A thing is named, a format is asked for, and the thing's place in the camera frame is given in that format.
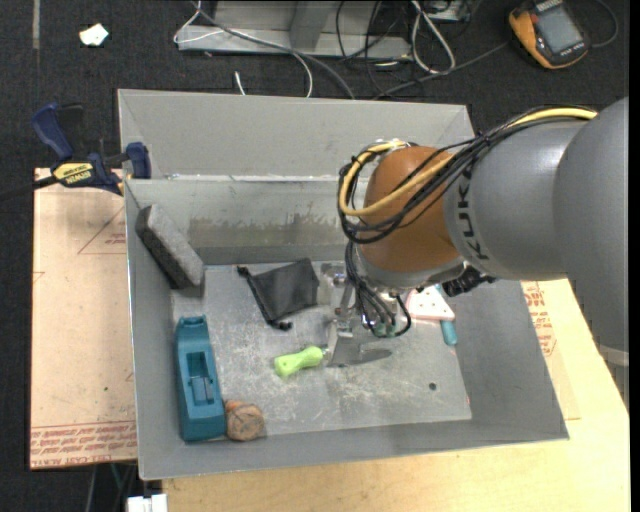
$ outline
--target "white cable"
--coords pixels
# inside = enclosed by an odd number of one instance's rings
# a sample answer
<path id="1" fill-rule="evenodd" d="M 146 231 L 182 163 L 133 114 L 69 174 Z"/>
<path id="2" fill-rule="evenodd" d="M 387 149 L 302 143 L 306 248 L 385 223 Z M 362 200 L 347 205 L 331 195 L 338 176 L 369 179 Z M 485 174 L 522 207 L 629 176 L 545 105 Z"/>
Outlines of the white cable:
<path id="1" fill-rule="evenodd" d="M 240 81 L 240 73 L 236 71 L 235 73 L 233 73 L 233 76 L 236 78 L 236 84 L 238 84 L 238 89 L 240 89 L 240 93 L 243 96 L 246 96 L 247 93 L 244 92 L 244 89 L 242 88 L 242 82 Z"/>
<path id="2" fill-rule="evenodd" d="M 194 2 L 193 0 L 191 1 L 191 4 L 197 9 L 198 8 L 198 4 L 196 4 L 196 2 Z M 229 27 L 225 27 L 224 25 L 220 25 L 219 23 L 217 23 L 211 16 L 209 16 L 206 12 L 204 12 L 202 9 L 199 9 L 200 15 L 203 16 L 207 21 L 209 21 L 214 27 L 218 27 L 221 30 L 224 30 L 225 32 L 238 36 L 241 39 L 246 39 L 248 41 L 253 41 L 253 42 L 258 42 L 264 46 L 267 47 L 271 47 L 271 48 L 276 48 L 278 50 L 282 50 L 283 52 L 286 53 L 291 53 L 291 54 L 297 54 L 300 57 L 304 57 L 305 59 L 317 64 L 318 66 L 324 68 L 327 73 L 329 73 L 331 76 L 333 76 L 333 78 L 335 78 L 338 83 L 340 84 L 340 86 L 345 90 L 345 92 L 349 95 L 349 98 L 351 98 L 352 100 L 356 99 L 355 94 L 353 94 L 353 91 L 351 90 L 351 87 L 349 87 L 349 84 L 347 82 L 344 81 L 344 78 L 342 78 L 340 76 L 339 73 L 337 73 L 331 66 L 329 66 L 328 64 L 325 64 L 324 62 L 322 62 L 322 60 L 320 59 L 316 59 L 314 56 L 309 55 L 307 53 L 303 53 L 299 50 L 296 50 L 294 48 L 288 48 L 286 46 L 283 46 L 281 44 L 277 44 L 277 43 L 272 43 L 270 41 L 265 41 L 265 40 L 261 40 L 252 36 L 249 36 L 247 34 L 242 34 L 240 32 L 237 32 L 233 29 L 230 29 Z"/>
<path id="3" fill-rule="evenodd" d="M 290 55 L 292 55 L 293 57 L 296 58 L 296 60 L 298 62 L 300 62 L 300 64 L 302 64 L 302 66 L 304 67 L 304 70 L 307 72 L 307 76 L 309 77 L 309 89 L 307 91 L 307 95 L 305 96 L 305 98 L 310 98 L 311 95 L 313 94 L 313 73 L 311 73 L 311 69 L 309 68 L 309 66 L 307 65 L 307 63 L 304 61 L 304 59 L 298 55 L 298 53 L 292 52 L 289 48 L 287 48 L 286 46 L 282 46 L 276 43 L 272 43 L 270 41 L 265 41 L 263 39 L 258 39 L 257 37 L 253 37 L 250 36 L 249 34 L 245 34 L 242 32 L 237 32 L 237 31 L 225 31 L 225 30 L 216 30 L 214 32 L 208 32 L 207 34 L 203 34 L 201 36 L 198 37 L 194 37 L 192 39 L 181 39 L 178 40 L 178 34 L 180 32 L 182 32 L 186 27 L 188 27 L 189 25 L 191 25 L 200 15 L 200 12 L 202 11 L 202 0 L 198 0 L 198 5 L 196 6 L 196 12 L 194 13 L 193 16 L 191 16 L 191 18 L 189 18 L 186 23 L 184 25 L 182 25 L 182 27 L 180 27 L 178 29 L 178 31 L 174 34 L 173 36 L 173 42 L 176 44 L 181 44 L 181 43 L 191 43 L 193 41 L 199 41 L 200 39 L 204 39 L 205 37 L 209 37 L 209 36 L 213 36 L 216 34 L 224 34 L 224 33 L 229 33 L 231 35 L 235 35 L 236 37 L 241 36 L 244 37 L 246 39 L 249 39 L 255 43 L 258 44 L 263 44 L 266 46 L 272 46 L 272 47 L 276 47 L 278 49 L 281 49 L 283 52 L 288 53 Z M 238 74 L 238 72 L 235 72 L 235 79 L 236 79 L 236 83 L 238 84 L 238 87 L 240 89 L 240 92 L 242 93 L 243 96 L 246 96 L 246 93 L 244 92 L 244 89 L 242 88 L 242 84 L 240 83 L 240 75 Z"/>
<path id="4" fill-rule="evenodd" d="M 422 6 L 420 5 L 420 2 L 418 2 L 417 0 L 412 0 L 411 5 L 413 5 L 415 9 L 418 11 L 418 15 L 416 16 L 416 21 L 413 24 L 413 29 L 411 31 L 411 46 L 413 47 L 413 60 L 420 67 L 420 69 L 432 75 L 447 73 L 451 71 L 453 68 L 456 67 L 456 59 L 455 59 L 455 56 L 453 55 L 453 51 L 451 51 L 451 47 L 449 46 L 447 41 L 444 39 L 444 37 L 442 37 L 442 34 L 440 33 L 440 31 L 433 24 L 433 21 L 431 21 L 431 18 L 429 18 L 427 13 L 424 11 Z M 433 32 L 433 34 L 436 36 L 436 38 L 440 42 L 440 45 L 442 46 L 442 48 L 444 48 L 445 52 L 447 52 L 447 56 L 449 57 L 449 63 L 450 63 L 447 69 L 435 70 L 433 68 L 430 68 L 423 62 L 423 60 L 418 55 L 416 39 L 418 36 L 418 26 L 420 25 L 420 19 L 423 19 L 425 23 L 429 25 L 431 32 Z"/>

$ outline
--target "blue stapler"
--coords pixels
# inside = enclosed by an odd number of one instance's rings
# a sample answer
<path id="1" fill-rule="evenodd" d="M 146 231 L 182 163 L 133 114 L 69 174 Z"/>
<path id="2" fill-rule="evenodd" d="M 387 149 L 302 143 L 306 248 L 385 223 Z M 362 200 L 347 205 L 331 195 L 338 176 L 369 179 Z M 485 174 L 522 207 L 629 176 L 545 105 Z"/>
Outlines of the blue stapler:
<path id="1" fill-rule="evenodd" d="M 207 319 L 182 317 L 175 331 L 180 437 L 204 441 L 224 435 L 226 420 Z"/>

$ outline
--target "electronic equipment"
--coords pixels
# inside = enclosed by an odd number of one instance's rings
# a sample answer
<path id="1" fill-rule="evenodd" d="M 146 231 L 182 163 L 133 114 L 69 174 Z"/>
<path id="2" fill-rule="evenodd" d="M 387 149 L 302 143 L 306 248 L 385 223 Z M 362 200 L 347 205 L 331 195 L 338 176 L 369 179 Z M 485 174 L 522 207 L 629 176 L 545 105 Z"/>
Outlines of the electronic equipment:
<path id="1" fill-rule="evenodd" d="M 441 284 L 454 296 L 496 279 L 568 277 L 604 359 L 627 368 L 628 108 L 628 98 L 599 114 L 541 107 L 457 152 L 367 146 L 338 188 L 356 314 L 395 327 L 390 305 L 406 290 Z M 356 207 L 359 174 L 376 160 Z"/>
<path id="2" fill-rule="evenodd" d="M 547 69 L 575 64 L 591 46 L 563 0 L 527 0 L 511 11 L 509 25 L 527 53 Z"/>

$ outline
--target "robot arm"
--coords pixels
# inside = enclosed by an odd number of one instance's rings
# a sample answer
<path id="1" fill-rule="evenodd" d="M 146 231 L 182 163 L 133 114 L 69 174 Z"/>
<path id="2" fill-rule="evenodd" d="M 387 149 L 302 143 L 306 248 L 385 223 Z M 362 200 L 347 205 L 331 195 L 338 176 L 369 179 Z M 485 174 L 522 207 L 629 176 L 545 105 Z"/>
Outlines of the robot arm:
<path id="1" fill-rule="evenodd" d="M 365 149 L 338 194 L 359 278 L 454 294 L 483 280 L 568 277 L 604 358 L 626 367 L 628 111 L 628 98 L 599 114 L 543 108 L 462 148 Z M 356 208 L 357 177 L 376 158 Z"/>

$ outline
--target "white object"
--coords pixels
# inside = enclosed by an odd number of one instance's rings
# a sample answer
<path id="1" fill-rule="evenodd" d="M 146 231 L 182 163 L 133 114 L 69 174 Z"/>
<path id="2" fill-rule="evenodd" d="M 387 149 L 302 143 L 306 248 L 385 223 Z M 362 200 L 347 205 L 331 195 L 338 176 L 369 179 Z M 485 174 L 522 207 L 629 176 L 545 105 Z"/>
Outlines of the white object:
<path id="1" fill-rule="evenodd" d="M 407 310 L 411 318 L 418 320 L 453 321 L 456 317 L 435 286 L 425 288 L 421 292 L 412 290 L 407 297 Z"/>
<path id="2" fill-rule="evenodd" d="M 127 512 L 167 512 L 167 495 L 154 494 L 150 498 L 132 496 L 127 499 Z"/>
<path id="3" fill-rule="evenodd" d="M 100 46 L 108 35 L 107 29 L 98 23 L 80 32 L 80 40 L 87 46 Z"/>

